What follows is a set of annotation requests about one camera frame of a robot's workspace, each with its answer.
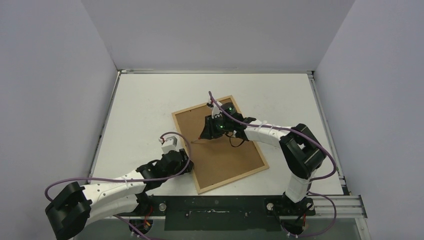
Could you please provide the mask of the wooden picture frame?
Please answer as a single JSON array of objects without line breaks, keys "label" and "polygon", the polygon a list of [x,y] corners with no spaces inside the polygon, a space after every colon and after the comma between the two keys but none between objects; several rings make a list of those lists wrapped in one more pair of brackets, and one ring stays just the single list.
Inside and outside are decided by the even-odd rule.
[{"label": "wooden picture frame", "polygon": [[[211,110],[205,103],[172,113],[177,131],[190,142],[199,138],[205,117]],[[230,140],[223,135],[217,139],[191,144],[194,163],[193,181],[198,194],[209,192],[242,178],[267,170],[269,165],[257,143]]]}]

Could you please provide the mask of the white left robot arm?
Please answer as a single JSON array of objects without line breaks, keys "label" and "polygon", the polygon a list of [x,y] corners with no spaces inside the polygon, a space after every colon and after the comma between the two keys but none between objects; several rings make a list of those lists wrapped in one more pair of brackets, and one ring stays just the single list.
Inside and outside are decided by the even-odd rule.
[{"label": "white left robot arm", "polygon": [[46,216],[56,239],[69,240],[86,226],[121,213],[144,215],[153,208],[147,192],[174,175],[189,173],[194,163],[182,148],[170,150],[115,179],[79,185],[73,181],[49,203]]}]

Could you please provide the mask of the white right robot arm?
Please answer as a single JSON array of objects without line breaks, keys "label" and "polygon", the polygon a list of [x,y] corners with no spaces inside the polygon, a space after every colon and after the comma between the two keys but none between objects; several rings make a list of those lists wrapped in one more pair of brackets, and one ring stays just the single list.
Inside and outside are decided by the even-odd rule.
[{"label": "white right robot arm", "polygon": [[326,158],[325,153],[317,147],[319,142],[309,128],[303,123],[294,127],[281,127],[254,117],[243,117],[231,102],[214,103],[210,100],[206,105],[211,109],[211,114],[205,117],[199,138],[213,140],[227,136],[243,142],[260,142],[279,147],[291,171],[282,207],[290,215],[300,211],[311,179]]}]

